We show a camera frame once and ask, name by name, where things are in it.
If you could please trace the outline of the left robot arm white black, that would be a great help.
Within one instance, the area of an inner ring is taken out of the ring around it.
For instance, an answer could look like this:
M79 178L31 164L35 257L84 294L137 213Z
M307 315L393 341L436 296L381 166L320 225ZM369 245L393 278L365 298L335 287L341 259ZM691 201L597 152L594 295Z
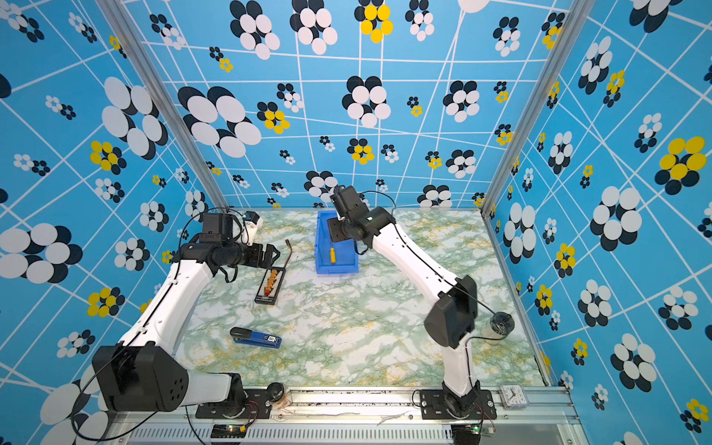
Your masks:
M174 355L202 291L211 280L240 266L268 269L280 251L243 243L232 235L196 235L183 244L159 294L114 346L92 360L104 402L115 412L172 412L216 404L239 415L247 404L237 373L189 371Z

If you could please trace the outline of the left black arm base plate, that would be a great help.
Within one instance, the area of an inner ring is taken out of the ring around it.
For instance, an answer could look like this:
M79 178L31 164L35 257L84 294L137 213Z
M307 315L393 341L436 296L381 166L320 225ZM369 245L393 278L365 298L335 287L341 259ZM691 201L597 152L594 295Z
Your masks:
M211 420L268 419L272 413L272 402L265 389L245 389L237 401L207 402L200 404L196 418Z

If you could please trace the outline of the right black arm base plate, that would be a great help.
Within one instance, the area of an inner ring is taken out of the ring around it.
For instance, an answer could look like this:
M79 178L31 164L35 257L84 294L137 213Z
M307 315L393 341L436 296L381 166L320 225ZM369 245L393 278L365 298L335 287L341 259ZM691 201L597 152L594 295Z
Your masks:
M497 411L487 389L472 389L458 397L448 389L419 389L418 407L424 420L495 420Z

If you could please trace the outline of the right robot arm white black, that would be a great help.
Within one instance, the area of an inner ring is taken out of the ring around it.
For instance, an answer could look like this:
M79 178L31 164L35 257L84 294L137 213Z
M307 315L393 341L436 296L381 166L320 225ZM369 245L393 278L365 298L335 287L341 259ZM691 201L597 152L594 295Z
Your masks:
M454 416L469 415L479 391L467 348L467 336L478 316L476 281L440 266L406 235L391 212L369 209L354 187L339 185L331 200L337 212L328 221L331 239L362 242L383 255L431 304L424 327L442 348L444 400Z

